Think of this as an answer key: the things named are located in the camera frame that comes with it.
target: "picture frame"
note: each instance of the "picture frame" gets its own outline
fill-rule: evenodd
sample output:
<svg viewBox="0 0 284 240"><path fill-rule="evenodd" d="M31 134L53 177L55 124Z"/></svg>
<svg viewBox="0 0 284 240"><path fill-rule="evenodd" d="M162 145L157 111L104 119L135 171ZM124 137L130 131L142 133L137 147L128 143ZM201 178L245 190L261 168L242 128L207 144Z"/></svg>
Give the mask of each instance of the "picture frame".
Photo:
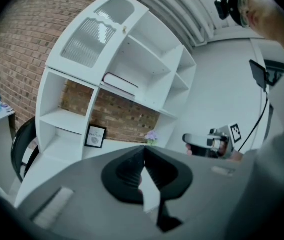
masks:
<svg viewBox="0 0 284 240"><path fill-rule="evenodd" d="M106 128L89 124L84 145L86 147L101 149L106 135Z"/></svg>

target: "white cabinet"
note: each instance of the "white cabinet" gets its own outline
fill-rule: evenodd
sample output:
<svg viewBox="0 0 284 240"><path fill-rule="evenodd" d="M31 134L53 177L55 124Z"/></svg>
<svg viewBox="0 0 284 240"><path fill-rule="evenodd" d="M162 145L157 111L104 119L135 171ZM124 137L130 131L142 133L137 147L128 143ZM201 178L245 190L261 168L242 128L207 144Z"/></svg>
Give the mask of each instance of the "white cabinet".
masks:
<svg viewBox="0 0 284 240"><path fill-rule="evenodd" d="M46 62L36 107L40 151L72 162L89 157L84 141L100 88L159 112L155 131L158 146L165 147L195 69L185 47L145 6L95 1L66 28ZM137 86L134 95L103 82L107 73ZM86 116L58 107L66 80L93 89Z"/></svg>

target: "glasses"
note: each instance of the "glasses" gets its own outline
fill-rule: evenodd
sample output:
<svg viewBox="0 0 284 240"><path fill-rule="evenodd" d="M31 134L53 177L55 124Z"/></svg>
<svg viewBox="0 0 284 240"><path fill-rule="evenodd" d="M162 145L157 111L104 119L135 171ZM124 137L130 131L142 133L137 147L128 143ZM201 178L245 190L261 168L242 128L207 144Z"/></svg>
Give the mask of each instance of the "glasses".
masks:
<svg viewBox="0 0 284 240"><path fill-rule="evenodd" d="M248 1L237 0L237 10L240 13L241 26L243 28L249 28L249 21L246 16L246 12L248 11Z"/></svg>

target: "cabinet door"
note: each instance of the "cabinet door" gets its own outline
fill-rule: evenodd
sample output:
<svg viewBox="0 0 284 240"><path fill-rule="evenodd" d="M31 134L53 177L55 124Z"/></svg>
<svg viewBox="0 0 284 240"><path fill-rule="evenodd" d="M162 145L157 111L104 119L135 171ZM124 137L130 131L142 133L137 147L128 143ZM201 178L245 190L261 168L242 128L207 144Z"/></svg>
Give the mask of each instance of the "cabinet door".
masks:
<svg viewBox="0 0 284 240"><path fill-rule="evenodd" d="M148 9L135 0L97 0L66 28L46 66L99 86L127 34Z"/></svg>

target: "black cable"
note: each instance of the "black cable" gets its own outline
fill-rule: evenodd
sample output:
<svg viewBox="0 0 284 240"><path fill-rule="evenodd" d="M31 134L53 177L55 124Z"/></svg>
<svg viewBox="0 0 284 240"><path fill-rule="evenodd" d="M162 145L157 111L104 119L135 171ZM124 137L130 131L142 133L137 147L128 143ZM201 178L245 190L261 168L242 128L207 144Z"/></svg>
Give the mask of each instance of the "black cable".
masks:
<svg viewBox="0 0 284 240"><path fill-rule="evenodd" d="M251 136L251 134L253 133L253 131L255 130L256 126L258 125L258 123L260 122L260 120L262 119L262 116L264 114L264 111L265 111L265 108L266 108L266 105L267 105L267 102L268 102L268 99L267 99L267 93L266 93L266 102L265 102L265 106L264 106L264 109L263 109L263 112L261 113L260 117L258 118L256 124L254 125L252 131L250 132L250 134L248 135L248 137L246 138L246 140L244 141L244 143L241 145L240 149L238 150L238 152L242 149L243 145L246 143L246 141L248 140L248 138Z"/></svg>

